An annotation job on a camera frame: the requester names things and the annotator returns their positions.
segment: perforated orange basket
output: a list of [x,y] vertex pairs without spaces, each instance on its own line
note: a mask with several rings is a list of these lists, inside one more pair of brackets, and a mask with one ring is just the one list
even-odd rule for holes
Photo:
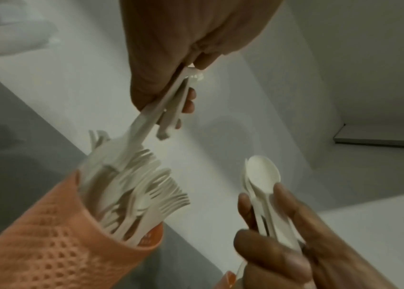
[[111,288],[162,240],[160,224],[131,248],[111,238],[68,176],[0,234],[0,289]]

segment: woven lattice pattern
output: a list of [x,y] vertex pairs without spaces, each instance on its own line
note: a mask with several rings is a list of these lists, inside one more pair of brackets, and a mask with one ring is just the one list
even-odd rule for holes
[[0,289],[110,288],[140,261],[86,247],[61,215],[61,193],[49,192],[0,235]]

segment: fingernail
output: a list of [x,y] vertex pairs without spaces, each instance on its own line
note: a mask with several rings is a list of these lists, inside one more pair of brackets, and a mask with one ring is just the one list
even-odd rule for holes
[[298,253],[292,252],[286,254],[285,263],[290,272],[298,273],[299,276],[302,274],[308,274],[312,271],[312,267],[307,258]]

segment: gray floor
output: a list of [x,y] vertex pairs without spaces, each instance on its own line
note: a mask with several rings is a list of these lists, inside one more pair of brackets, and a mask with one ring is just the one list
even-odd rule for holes
[[[0,232],[84,157],[0,84]],[[219,269],[166,226],[161,248],[115,288],[205,289],[221,276]]]

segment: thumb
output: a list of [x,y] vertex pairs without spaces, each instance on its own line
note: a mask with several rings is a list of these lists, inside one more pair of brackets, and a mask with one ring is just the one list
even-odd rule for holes
[[282,185],[273,187],[275,203],[291,219],[299,234],[307,242],[328,240],[338,236],[321,220],[321,218],[308,206],[300,202]]

